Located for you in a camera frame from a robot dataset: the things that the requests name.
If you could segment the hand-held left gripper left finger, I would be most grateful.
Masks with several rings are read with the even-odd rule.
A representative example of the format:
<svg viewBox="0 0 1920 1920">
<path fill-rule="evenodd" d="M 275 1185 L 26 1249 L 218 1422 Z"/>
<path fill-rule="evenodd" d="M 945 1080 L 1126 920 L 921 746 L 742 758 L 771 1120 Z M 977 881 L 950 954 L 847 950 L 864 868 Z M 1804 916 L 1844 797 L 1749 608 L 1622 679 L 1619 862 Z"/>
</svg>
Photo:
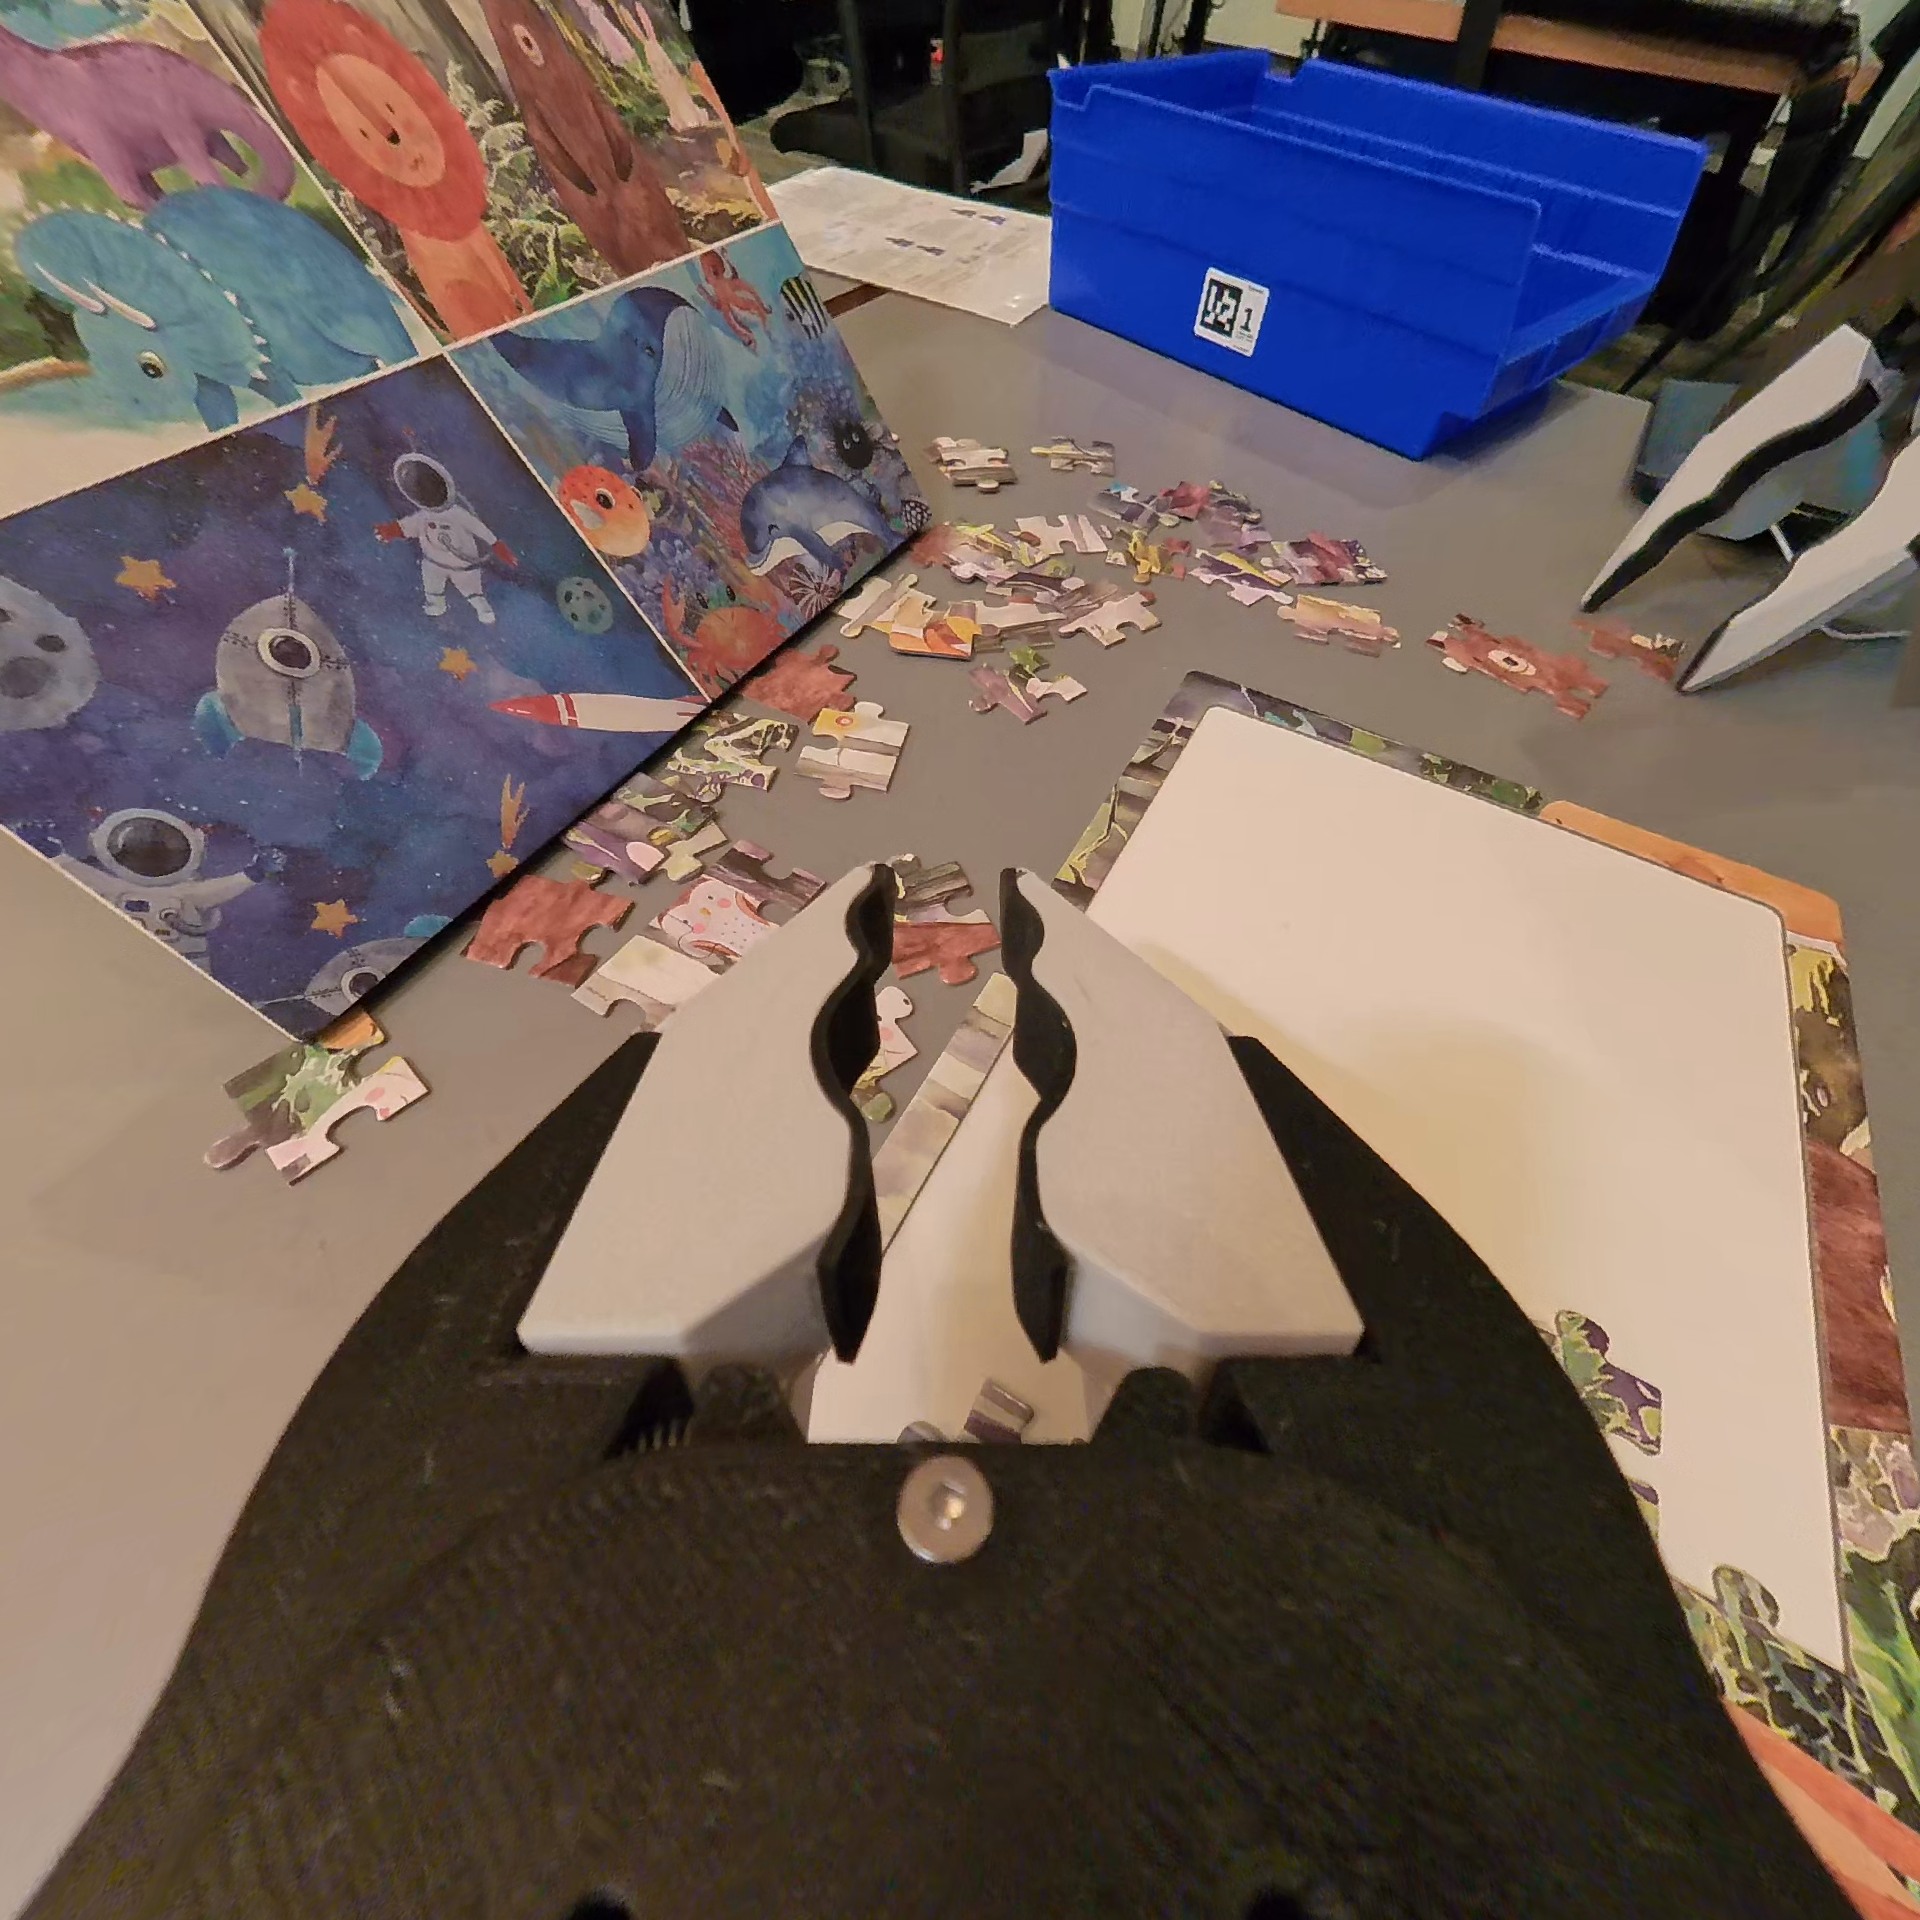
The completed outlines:
<svg viewBox="0 0 1920 1920">
<path fill-rule="evenodd" d="M 881 1226 L 852 1089 L 895 910 L 895 868 L 856 866 L 673 1012 L 521 1317 L 529 1356 L 856 1359 Z"/>
</svg>

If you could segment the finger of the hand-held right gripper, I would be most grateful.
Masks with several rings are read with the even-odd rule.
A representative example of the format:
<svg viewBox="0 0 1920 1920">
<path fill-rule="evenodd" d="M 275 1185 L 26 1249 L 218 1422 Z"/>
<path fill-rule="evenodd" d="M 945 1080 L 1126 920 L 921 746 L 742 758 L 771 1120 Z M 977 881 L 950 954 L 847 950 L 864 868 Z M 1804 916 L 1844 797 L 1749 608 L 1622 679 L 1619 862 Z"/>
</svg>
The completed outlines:
<svg viewBox="0 0 1920 1920">
<path fill-rule="evenodd" d="M 1898 373 L 1890 338 L 1890 327 L 1864 334 L 1842 325 L 1725 414 L 1619 543 L 1581 611 L 1607 608 L 1696 533 L 1755 543 L 1796 511 L 1809 466 L 1881 419 Z"/>
<path fill-rule="evenodd" d="M 1830 543 L 1804 547 L 1779 590 L 1725 621 L 1677 674 L 1677 691 L 1721 685 L 1912 574 L 1918 448 L 1901 448 L 1881 493 Z"/>
</svg>

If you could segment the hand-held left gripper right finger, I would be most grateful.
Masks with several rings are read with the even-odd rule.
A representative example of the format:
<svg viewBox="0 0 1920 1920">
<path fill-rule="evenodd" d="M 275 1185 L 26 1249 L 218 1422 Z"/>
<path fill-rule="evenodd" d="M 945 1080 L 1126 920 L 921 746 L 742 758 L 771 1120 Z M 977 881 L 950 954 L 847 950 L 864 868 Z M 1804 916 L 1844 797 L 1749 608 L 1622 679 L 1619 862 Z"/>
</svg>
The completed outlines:
<svg viewBox="0 0 1920 1920">
<path fill-rule="evenodd" d="M 1352 1359 L 1366 1320 L 1225 1023 L 1031 872 L 1001 872 L 1001 954 L 1036 1359 L 1190 1383 L 1232 1359 Z"/>
</svg>

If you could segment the plain brown puzzle piece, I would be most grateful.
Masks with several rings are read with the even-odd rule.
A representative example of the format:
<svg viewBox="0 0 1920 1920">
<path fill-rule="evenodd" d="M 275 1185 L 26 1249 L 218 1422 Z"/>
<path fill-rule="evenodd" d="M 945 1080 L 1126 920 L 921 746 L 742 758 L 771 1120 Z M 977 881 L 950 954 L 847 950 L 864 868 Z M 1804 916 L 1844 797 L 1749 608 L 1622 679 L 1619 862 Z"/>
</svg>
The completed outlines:
<svg viewBox="0 0 1920 1920">
<path fill-rule="evenodd" d="M 1674 685 L 1677 682 L 1677 672 L 1680 672 L 1680 661 L 1683 661 L 1683 643 L 1674 641 L 1674 634 L 1646 634 L 1636 631 L 1634 626 L 1625 621 L 1607 621 L 1607 616 L 1573 616 L 1573 628 L 1577 634 L 1584 634 L 1585 651 L 1602 661 L 1630 661 L 1634 670 L 1642 670 L 1646 674 Z"/>
</svg>

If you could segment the pile of jigsaw pieces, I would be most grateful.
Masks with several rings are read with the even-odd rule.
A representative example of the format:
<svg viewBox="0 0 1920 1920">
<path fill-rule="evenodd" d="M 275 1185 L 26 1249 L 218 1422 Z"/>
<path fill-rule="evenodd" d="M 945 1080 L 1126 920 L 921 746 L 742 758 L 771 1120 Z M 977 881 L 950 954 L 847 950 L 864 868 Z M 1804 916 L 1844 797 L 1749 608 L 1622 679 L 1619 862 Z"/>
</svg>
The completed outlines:
<svg viewBox="0 0 1920 1920">
<path fill-rule="evenodd" d="M 567 988 L 590 1012 L 633 1006 L 656 1030 L 713 978 L 793 921 L 824 880 L 751 838 L 751 797 L 827 807 L 881 798 L 912 722 L 862 700 L 847 643 L 912 661 L 979 716 L 1036 722 L 1086 699 L 1057 664 L 1071 647 L 1117 647 L 1160 626 L 1168 580 L 1220 586 L 1271 608 L 1300 641 L 1379 656 L 1383 613 L 1353 602 L 1386 580 L 1357 536 L 1281 536 L 1225 483 L 1144 493 L 1110 483 L 1092 515 L 1011 527 L 935 524 L 909 562 L 852 590 L 827 634 L 793 643 L 743 693 L 702 718 L 656 774 L 639 774 L 567 832 L 567 868 L 514 881 L 477 921 L 464 958 Z"/>
</svg>

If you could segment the brown bear face puzzle piece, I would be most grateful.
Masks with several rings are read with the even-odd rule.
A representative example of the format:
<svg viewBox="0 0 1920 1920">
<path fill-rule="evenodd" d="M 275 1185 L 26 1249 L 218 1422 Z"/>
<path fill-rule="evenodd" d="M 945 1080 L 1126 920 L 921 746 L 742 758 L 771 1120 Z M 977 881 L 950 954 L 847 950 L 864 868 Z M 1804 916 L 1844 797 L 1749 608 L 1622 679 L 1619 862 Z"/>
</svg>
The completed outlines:
<svg viewBox="0 0 1920 1920">
<path fill-rule="evenodd" d="M 1570 718 L 1585 718 L 1607 693 L 1607 682 L 1577 655 L 1558 655 L 1523 634 L 1500 634 L 1487 626 L 1455 613 L 1426 634 L 1443 664 L 1455 674 L 1485 674 L 1519 693 L 1538 693 Z"/>
</svg>

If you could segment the jigsaw puzzle tray board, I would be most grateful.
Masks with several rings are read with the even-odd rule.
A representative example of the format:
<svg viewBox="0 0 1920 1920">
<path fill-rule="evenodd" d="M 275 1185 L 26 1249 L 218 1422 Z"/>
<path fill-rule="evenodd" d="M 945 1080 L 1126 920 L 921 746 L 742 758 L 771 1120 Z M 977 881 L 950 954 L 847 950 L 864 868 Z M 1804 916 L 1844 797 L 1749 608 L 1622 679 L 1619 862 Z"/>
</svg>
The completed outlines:
<svg viewBox="0 0 1920 1920">
<path fill-rule="evenodd" d="M 1918 1916 L 1918 1452 L 1835 899 L 1190 674 L 1065 892 L 1492 1270 L 1859 1916 Z"/>
</svg>

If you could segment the wooden desk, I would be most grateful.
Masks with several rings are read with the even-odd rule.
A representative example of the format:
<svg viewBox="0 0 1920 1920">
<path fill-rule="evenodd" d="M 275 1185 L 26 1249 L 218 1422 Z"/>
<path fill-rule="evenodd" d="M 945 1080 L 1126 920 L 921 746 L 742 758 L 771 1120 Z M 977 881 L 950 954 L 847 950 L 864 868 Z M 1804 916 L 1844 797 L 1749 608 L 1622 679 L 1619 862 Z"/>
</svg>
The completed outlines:
<svg viewBox="0 0 1920 1920">
<path fill-rule="evenodd" d="M 1844 90 L 1864 56 L 1853 5 L 1276 5 L 1276 14 L 1452 49 L 1452 80 L 1477 86 L 1496 56 L 1794 99 Z"/>
</svg>

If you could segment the blue plastic bin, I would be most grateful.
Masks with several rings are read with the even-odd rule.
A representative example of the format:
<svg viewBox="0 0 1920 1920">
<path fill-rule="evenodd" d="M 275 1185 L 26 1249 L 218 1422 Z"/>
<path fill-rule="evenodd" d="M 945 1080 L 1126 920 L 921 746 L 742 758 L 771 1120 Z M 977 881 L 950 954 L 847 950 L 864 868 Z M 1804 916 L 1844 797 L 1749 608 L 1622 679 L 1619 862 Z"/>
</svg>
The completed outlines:
<svg viewBox="0 0 1920 1920">
<path fill-rule="evenodd" d="M 1706 149 L 1264 50 L 1051 76 L 1051 304 L 1431 457 L 1634 325 Z"/>
</svg>

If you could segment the illustrated puzzle box lid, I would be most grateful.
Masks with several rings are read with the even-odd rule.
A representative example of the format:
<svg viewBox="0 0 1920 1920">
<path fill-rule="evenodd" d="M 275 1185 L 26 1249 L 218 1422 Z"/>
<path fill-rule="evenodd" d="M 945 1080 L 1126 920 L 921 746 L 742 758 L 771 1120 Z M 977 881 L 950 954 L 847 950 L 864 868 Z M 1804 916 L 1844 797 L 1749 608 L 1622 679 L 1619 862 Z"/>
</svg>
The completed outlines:
<svg viewBox="0 0 1920 1920">
<path fill-rule="evenodd" d="M 286 1039 L 921 527 L 667 5 L 4 5 L 4 837 Z"/>
</svg>

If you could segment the white printed paper sheet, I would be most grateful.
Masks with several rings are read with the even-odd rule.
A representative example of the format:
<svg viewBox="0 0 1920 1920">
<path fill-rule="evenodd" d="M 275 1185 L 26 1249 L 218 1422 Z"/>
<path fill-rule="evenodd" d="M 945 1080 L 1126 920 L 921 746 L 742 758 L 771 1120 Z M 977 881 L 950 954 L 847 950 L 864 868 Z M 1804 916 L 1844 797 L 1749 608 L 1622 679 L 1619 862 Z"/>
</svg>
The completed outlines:
<svg viewBox="0 0 1920 1920">
<path fill-rule="evenodd" d="M 771 201 L 808 269 L 1011 327 L 1051 304 L 1045 213 L 837 165 L 774 181 Z"/>
</svg>

